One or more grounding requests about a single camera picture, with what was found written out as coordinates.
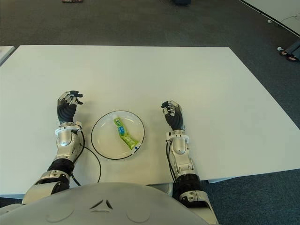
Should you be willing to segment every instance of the white panel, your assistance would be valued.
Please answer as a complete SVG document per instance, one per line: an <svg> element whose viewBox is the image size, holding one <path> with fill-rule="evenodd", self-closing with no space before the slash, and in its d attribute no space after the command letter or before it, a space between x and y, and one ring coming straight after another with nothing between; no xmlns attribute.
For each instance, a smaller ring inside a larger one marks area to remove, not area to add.
<svg viewBox="0 0 300 225"><path fill-rule="evenodd" d="M160 105L183 109L190 152L202 180L300 168L300 131L229 48L20 46L0 67L0 194L24 194L56 154L56 104L66 90L84 94L75 120L87 146L94 123L128 110L145 125L133 157L102 162L101 181L168 183ZM95 182L85 151L74 174Z"/></svg>
<svg viewBox="0 0 300 225"><path fill-rule="evenodd" d="M293 31L300 33L300 0L244 0L278 20Z"/></svg>

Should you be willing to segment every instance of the black cable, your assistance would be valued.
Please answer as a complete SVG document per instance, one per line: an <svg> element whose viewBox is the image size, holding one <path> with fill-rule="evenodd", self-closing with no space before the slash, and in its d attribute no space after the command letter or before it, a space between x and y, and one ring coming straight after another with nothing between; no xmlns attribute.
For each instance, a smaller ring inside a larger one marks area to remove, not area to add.
<svg viewBox="0 0 300 225"><path fill-rule="evenodd" d="M97 183L99 183L100 178L101 178L101 174L102 174L102 167L101 167L100 160L98 159L98 157L96 156L96 154L95 154L91 149L89 149L88 147L84 147L84 148L87 149L87 150L89 150L89 151L95 156L96 160L98 161L100 173L99 173L99 178L98 178Z"/></svg>
<svg viewBox="0 0 300 225"><path fill-rule="evenodd" d="M82 149L81 149L79 155L78 155L78 156L76 157L76 159L74 160L74 164L75 164L75 162L77 161L77 159L81 156L81 154L82 154L82 152L83 152L83 149L86 148L88 151L90 151L90 152L95 156L95 158L97 159L97 161L98 161L98 163L99 163L100 173L99 173L99 178L98 178L98 181L97 181L97 183L99 183L100 178L101 178L101 174L102 174L101 163L100 163L98 157L96 156L96 154L95 154L92 150L90 150L89 148L87 148L87 147L85 146L85 138L84 138L84 134L83 134L82 131L80 131L80 132L81 132L81 135L82 135L83 144L80 144L80 145L82 146ZM78 182L78 180L75 178L75 176L73 175L73 173L71 173L71 177L72 177L72 179L74 180L74 182L75 182L78 186L81 186L81 184L80 184L80 183Z"/></svg>
<svg viewBox="0 0 300 225"><path fill-rule="evenodd" d="M171 165L171 162L170 162L170 149L171 149L171 143L169 145L169 154L168 154L168 142L167 142L167 144L165 145L165 153L166 153L166 156L167 156L167 159L168 159L170 173L171 173L173 182L176 183L176 181L175 181L175 178L176 178L175 172L174 172L174 170L172 168L172 165Z"/></svg>
<svg viewBox="0 0 300 225"><path fill-rule="evenodd" d="M91 150L91 149L89 149L88 147L85 147L85 146L83 146L83 148L85 148L85 149L87 149L87 150L89 150L94 156L95 156L95 158L97 159L97 161L98 161L98 164L99 164L99 168L100 168L100 173L99 173L99 178L98 178L98 181L97 181L97 183L99 183L99 181L100 181L100 178L101 178L101 174L102 174L102 168L101 168L101 163L100 163L100 160L98 159L98 157L96 156L96 154ZM81 184L78 182L78 180L76 180L76 178L74 177L74 175L73 174L71 174L71 177L73 178L73 180L74 180L74 182L78 185L78 186L81 186Z"/></svg>
<svg viewBox="0 0 300 225"><path fill-rule="evenodd" d="M72 179L74 180L74 182L78 185L81 186L81 184L76 180L76 178L74 177L73 173L71 174Z"/></svg>
<svg viewBox="0 0 300 225"><path fill-rule="evenodd" d="M82 135L83 145L81 145L81 146L82 146L82 149L81 149L79 155L75 158L75 160L74 160L74 162L73 162L74 164L75 164L75 162L77 161L77 159L81 156L81 154L82 154L82 152L83 152L83 149L84 149L84 146L85 146L85 138L84 138L83 131L81 130L80 133L81 133L81 135Z"/></svg>
<svg viewBox="0 0 300 225"><path fill-rule="evenodd" d="M169 145L169 154L168 154L169 160L170 160L170 149L171 149L171 145L172 145L172 142L171 142L170 145ZM176 175L175 175L175 172L174 172L172 166L171 166L171 170L172 170L172 173L173 173L173 175L174 175L174 179L175 179L175 181L176 181Z"/></svg>

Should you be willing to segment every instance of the white plate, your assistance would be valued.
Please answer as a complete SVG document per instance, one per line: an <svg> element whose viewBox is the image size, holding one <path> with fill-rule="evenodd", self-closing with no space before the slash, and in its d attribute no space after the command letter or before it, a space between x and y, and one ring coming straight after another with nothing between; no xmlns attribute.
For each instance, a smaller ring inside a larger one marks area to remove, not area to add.
<svg viewBox="0 0 300 225"><path fill-rule="evenodd" d="M101 117L94 125L91 133L92 145L95 151L105 158L127 158L132 153L119 136L118 128L113 122L114 115L121 118L127 132L134 139L143 143L145 128L141 119L128 111L114 111Z"/></svg>

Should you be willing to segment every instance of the robotic arm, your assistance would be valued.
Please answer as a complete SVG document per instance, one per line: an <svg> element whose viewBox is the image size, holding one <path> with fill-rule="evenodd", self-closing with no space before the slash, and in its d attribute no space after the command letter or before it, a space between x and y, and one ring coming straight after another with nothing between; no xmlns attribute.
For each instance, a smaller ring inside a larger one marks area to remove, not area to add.
<svg viewBox="0 0 300 225"><path fill-rule="evenodd" d="M164 102L161 107L172 129L172 132L166 133L169 143L169 152L166 154L175 181L173 197L210 224L218 224L208 196L201 187L193 160L189 157L189 137L185 134L182 109L174 101Z"/></svg>
<svg viewBox="0 0 300 225"><path fill-rule="evenodd" d="M71 90L64 92L59 97L57 116L60 126L55 130L55 134L58 136L56 157L47 172L43 173L39 180L27 191L22 204L28 204L69 188L70 176L83 150L78 136L78 131L82 129L81 123L73 122L77 105L83 104L78 99L82 96L78 91Z"/></svg>

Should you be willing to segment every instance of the green tube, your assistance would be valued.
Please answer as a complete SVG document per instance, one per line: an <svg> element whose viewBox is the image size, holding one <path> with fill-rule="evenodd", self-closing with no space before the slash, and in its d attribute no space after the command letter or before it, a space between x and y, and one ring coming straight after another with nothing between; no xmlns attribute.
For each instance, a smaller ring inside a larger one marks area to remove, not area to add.
<svg viewBox="0 0 300 225"><path fill-rule="evenodd" d="M121 121L120 117L116 117L113 120L114 124L118 127L118 133L120 138L126 143L126 145L132 151L132 154L139 149L141 143L134 139L130 134L128 134L124 124Z"/></svg>

